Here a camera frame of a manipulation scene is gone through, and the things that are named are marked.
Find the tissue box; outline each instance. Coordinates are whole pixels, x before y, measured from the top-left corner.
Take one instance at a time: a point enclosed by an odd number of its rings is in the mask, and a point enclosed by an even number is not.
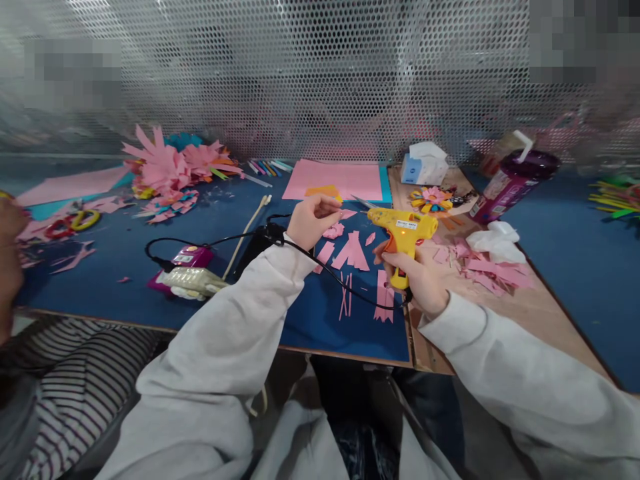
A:
[[[409,147],[400,172],[402,183],[441,185],[449,165],[447,154],[434,142],[420,142]]]

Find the black power cord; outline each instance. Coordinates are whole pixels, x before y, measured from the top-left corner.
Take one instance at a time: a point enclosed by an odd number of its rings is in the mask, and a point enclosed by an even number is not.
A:
[[[288,215],[278,215],[278,217],[288,217]],[[269,228],[269,224],[270,223],[271,222],[269,222],[267,224],[267,232],[273,232],[274,231],[274,229],[270,229]],[[169,240],[169,241],[176,241],[176,242],[186,243],[187,245],[193,245],[194,247],[202,247],[202,248],[210,249],[214,245],[218,245],[219,243],[226,242],[228,240],[235,240],[235,239],[242,238],[242,237],[248,237],[250,235],[262,235],[264,238],[266,238],[266,240],[270,241],[272,244],[274,244],[274,245],[276,245],[278,247],[282,247],[282,246],[284,246],[284,244],[292,246],[296,250],[298,250],[298,251],[302,252],[304,255],[308,256],[311,260],[316,262],[318,265],[320,265],[325,271],[329,272],[329,274],[336,280],[336,282],[338,282],[342,286],[342,288],[344,288],[348,292],[352,293],[356,297],[358,297],[358,298],[364,300],[365,302],[369,303],[370,305],[374,305],[374,306],[376,306],[378,308],[382,308],[384,310],[394,310],[395,308],[401,308],[402,309],[406,305],[408,305],[409,302],[413,299],[413,294],[411,292],[411,289],[406,289],[405,290],[405,292],[406,292],[405,300],[404,300],[404,302],[402,302],[397,307],[386,307],[384,305],[380,305],[379,303],[371,301],[368,298],[366,298],[365,296],[363,296],[362,294],[360,294],[360,292],[357,292],[356,290],[353,290],[352,288],[350,288],[350,286],[348,286],[344,282],[342,282],[342,280],[340,280],[340,278],[338,278],[338,276],[334,272],[332,272],[328,268],[328,266],[326,266],[324,263],[320,262],[320,260],[318,260],[318,258],[314,257],[312,254],[310,254],[308,251],[304,250],[302,247],[296,245],[294,242],[286,240],[283,235],[272,236],[272,235],[269,235],[269,234],[265,234],[263,231],[262,232],[251,231],[251,232],[243,233],[243,234],[240,234],[240,235],[234,235],[232,237],[225,237],[225,238],[217,240],[217,241],[215,241],[213,243],[202,243],[202,244],[200,244],[200,243],[192,243],[190,241],[177,239],[177,238],[172,238],[172,237],[161,237],[161,238],[156,238],[154,240],[151,240],[150,242],[148,242],[148,244],[146,244],[146,246],[145,246],[145,254],[151,260],[153,260],[158,265],[160,265],[162,270],[164,270],[165,272],[169,273],[169,272],[171,272],[171,270],[176,268],[177,265],[172,263],[170,260],[162,259],[160,257],[156,257],[156,256],[151,254],[150,248],[156,242]]]

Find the wooden table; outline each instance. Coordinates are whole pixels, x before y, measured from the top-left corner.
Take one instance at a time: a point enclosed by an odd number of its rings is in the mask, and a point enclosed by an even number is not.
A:
[[[409,194],[416,187],[400,182],[399,167],[389,169],[389,182],[393,194],[394,208],[411,210]],[[451,185],[457,185],[461,193],[466,193],[472,188],[460,169],[450,169],[447,173],[443,186],[449,187]],[[470,203],[451,211],[452,215],[456,215],[456,218],[464,223],[463,226],[456,226],[455,230],[449,231],[442,223],[440,224],[437,233],[444,243],[452,244],[454,237],[466,237],[470,233],[480,230],[480,227],[475,222],[467,215],[464,215],[472,206],[473,203]],[[423,248],[427,251],[432,250],[433,254],[436,252],[436,247],[432,243],[425,242]],[[533,266],[531,264],[530,266],[532,271],[535,272]],[[532,274],[534,288],[518,289],[513,296],[504,295],[498,298],[481,285],[474,284],[472,280],[462,277],[456,268],[440,264],[436,264],[435,267],[437,268],[437,274],[449,290],[480,305],[485,305],[500,315],[511,318],[540,340],[556,347],[558,350],[562,350],[602,376],[610,379],[606,370],[584,342],[571,320],[535,273]],[[409,320],[415,368],[422,371],[453,375],[454,371],[442,353],[416,329],[420,320],[419,312],[415,309],[410,309]]]

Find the white sweatshirt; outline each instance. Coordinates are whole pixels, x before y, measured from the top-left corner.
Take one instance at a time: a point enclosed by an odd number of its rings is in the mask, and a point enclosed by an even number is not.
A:
[[[314,266],[290,246],[270,247],[238,283],[196,312],[140,375],[140,403],[98,479],[240,478],[253,449],[247,403],[267,378],[287,309]],[[512,430],[542,478],[640,478],[638,400],[454,293],[442,315],[419,330],[446,354],[476,400]],[[347,478],[314,382],[308,369],[254,478]],[[433,442],[418,440],[407,417],[401,418],[400,478],[458,478]]]

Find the person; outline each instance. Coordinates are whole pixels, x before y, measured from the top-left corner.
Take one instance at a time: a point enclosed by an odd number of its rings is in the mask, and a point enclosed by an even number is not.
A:
[[[53,480],[131,398],[160,334],[43,315],[12,337],[12,304],[24,282],[15,239],[28,222],[0,199],[0,479]]]
[[[286,238],[312,248],[339,220],[339,209],[329,197],[306,198],[295,207]],[[423,313],[420,332],[447,356],[475,400],[510,429],[528,474],[640,478],[636,399],[511,320],[445,290],[424,255],[384,253],[383,245],[375,254],[387,270],[406,272],[413,304]],[[252,456],[248,406],[267,378],[287,308],[314,266],[289,245],[271,246],[236,284],[204,304],[138,378],[141,400],[97,478],[348,478],[310,365],[260,458]],[[460,478],[393,382],[389,388],[372,401],[385,405],[379,412],[400,452],[397,477]],[[500,465],[501,454],[492,461]]]

